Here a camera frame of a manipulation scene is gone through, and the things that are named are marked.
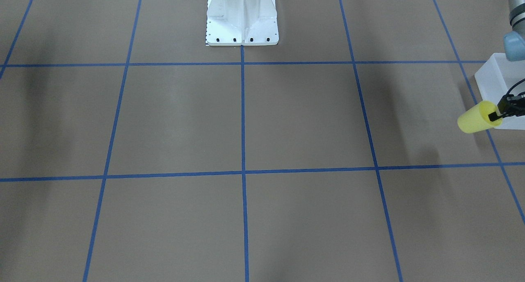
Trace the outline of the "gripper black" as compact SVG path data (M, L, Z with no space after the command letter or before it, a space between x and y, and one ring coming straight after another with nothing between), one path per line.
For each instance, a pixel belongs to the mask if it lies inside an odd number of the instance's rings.
M498 112L488 114L491 123L502 123L504 118L525 115L525 95L504 95L498 102Z

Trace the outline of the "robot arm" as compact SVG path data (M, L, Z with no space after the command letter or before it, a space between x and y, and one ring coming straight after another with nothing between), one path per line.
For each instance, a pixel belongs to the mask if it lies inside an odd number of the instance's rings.
M508 61L523 61L525 59L525 0L508 0L509 24L511 32L504 35L504 50ZM491 122L510 116L523 116L524 92L513 93L514 89L524 84L524 78L507 90L497 104L497 110L488 115Z

